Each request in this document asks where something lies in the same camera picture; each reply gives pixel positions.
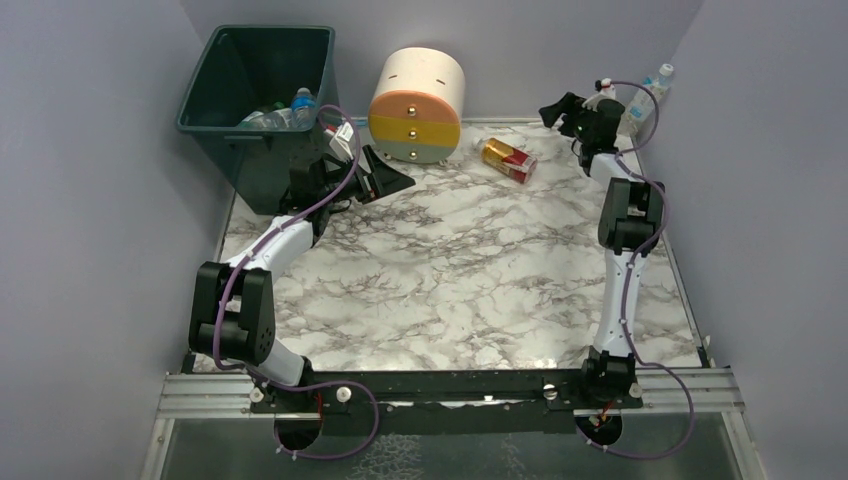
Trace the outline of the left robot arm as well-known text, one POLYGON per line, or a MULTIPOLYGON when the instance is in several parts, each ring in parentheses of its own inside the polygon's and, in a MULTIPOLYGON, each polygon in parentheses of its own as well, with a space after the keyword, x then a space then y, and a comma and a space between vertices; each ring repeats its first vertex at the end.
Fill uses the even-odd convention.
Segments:
POLYGON ((281 215, 241 253, 198 269, 188 344, 220 369, 248 368, 285 388, 299 388, 311 366, 276 338, 275 282, 321 238, 334 202, 368 204, 416 182, 370 145, 358 158, 316 149, 295 154, 288 173, 281 215))

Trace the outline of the amber tea bottle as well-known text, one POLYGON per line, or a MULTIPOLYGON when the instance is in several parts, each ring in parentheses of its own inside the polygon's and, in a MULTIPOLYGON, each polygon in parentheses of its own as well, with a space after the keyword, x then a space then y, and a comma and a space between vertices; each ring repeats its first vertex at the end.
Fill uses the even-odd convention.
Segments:
POLYGON ((484 164, 520 184, 527 183, 535 171, 534 157, 494 137, 475 139, 473 146, 484 164))

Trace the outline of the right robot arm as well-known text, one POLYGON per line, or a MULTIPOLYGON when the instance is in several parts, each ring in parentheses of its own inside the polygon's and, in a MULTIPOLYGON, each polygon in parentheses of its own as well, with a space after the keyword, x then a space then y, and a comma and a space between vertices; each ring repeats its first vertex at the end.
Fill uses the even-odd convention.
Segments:
POLYGON ((605 189, 597 231, 606 268, 603 308, 580 388, 595 401, 615 402, 636 382, 632 327, 647 256, 658 243, 662 197, 624 162, 616 145, 624 106, 613 95, 584 98, 567 92, 539 114, 547 128, 562 122, 560 134, 579 146, 580 168, 605 189))

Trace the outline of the green label water bottle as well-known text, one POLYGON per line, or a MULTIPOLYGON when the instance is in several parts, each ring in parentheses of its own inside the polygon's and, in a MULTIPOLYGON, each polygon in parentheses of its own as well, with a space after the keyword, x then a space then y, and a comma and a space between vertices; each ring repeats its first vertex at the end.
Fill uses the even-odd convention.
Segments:
POLYGON ((276 110, 283 109, 285 107, 286 107, 286 105, 283 102, 274 102, 274 103, 269 104, 269 105, 261 106, 261 107, 258 108, 258 110, 262 114, 267 114, 267 113, 270 113, 270 112, 273 112, 273 111, 276 111, 276 110))

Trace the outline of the white cap bottle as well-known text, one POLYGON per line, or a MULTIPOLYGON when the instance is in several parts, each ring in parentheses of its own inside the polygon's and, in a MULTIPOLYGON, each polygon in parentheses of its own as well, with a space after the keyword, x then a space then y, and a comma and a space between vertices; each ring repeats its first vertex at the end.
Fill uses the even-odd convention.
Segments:
MULTIPOLYGON (((656 74, 646 77, 642 85, 651 92, 657 101, 661 101, 671 87, 675 68, 669 63, 662 64, 656 74)), ((633 99, 626 107, 625 114, 620 125, 620 132, 628 135, 637 135, 640 129, 652 117, 656 106, 650 95, 644 90, 637 88, 633 99)))

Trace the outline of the blue cap clear bottle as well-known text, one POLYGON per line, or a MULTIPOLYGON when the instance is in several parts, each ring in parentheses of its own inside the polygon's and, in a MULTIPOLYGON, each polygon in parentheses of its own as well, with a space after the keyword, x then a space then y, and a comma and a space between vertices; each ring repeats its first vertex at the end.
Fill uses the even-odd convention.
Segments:
POLYGON ((311 126, 311 118, 316 108, 316 98, 307 87, 300 87, 291 102, 292 125, 297 129, 311 126))

